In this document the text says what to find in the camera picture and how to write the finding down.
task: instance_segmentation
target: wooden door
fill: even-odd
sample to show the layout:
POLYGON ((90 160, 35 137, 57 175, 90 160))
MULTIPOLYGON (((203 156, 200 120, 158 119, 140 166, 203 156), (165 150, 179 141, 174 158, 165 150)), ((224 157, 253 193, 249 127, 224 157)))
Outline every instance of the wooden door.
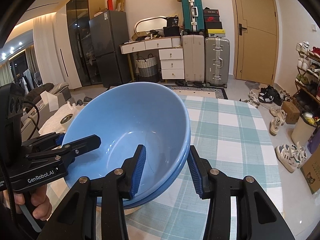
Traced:
POLYGON ((235 1, 238 21, 236 78, 272 84, 278 54, 274 0, 235 1))

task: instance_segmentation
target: suitcase handle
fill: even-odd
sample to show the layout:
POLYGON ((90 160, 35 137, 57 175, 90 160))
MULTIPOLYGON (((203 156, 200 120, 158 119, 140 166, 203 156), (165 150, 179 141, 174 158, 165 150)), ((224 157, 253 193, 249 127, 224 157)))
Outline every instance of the suitcase handle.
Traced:
POLYGON ((193 17, 198 17, 199 12, 198 12, 198 7, 197 6, 191 6, 191 11, 192 11, 192 16, 193 17))
POLYGON ((223 67, 223 59, 222 59, 222 58, 220 58, 220 57, 218 57, 218 59, 221 61, 220 68, 222 68, 222 67, 223 67))

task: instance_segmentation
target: refrigerator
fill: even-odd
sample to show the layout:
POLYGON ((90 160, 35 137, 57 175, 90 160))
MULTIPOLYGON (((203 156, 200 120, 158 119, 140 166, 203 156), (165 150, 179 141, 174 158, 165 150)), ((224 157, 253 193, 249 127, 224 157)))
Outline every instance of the refrigerator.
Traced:
POLYGON ((120 45, 129 41, 125 12, 105 11, 89 21, 93 50, 104 87, 132 80, 128 58, 120 45))

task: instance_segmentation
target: dark glass cabinet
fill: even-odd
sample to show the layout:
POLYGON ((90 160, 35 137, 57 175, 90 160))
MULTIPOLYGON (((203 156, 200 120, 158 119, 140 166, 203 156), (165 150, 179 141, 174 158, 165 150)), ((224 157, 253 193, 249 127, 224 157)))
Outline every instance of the dark glass cabinet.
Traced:
POLYGON ((70 0, 67 5, 67 23, 73 59, 82 86, 101 84, 97 60, 92 46, 89 20, 104 0, 70 0))

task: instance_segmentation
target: plaid tablecloth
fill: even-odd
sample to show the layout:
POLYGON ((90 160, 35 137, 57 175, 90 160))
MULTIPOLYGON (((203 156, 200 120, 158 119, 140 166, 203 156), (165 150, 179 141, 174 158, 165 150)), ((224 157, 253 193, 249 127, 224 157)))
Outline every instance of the plaid tablecloth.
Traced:
MULTIPOLYGON (((212 167, 234 178, 255 177, 282 213, 278 163, 260 112, 247 103, 180 96, 188 108, 191 145, 212 167)), ((68 192, 63 179, 48 187, 53 208, 68 192)), ((231 199, 231 237, 236 239, 236 199, 231 199)), ((196 194, 186 164, 174 183, 155 200, 126 216, 130 240, 202 239, 209 200, 196 194)), ((97 236, 100 214, 97 215, 97 236)))

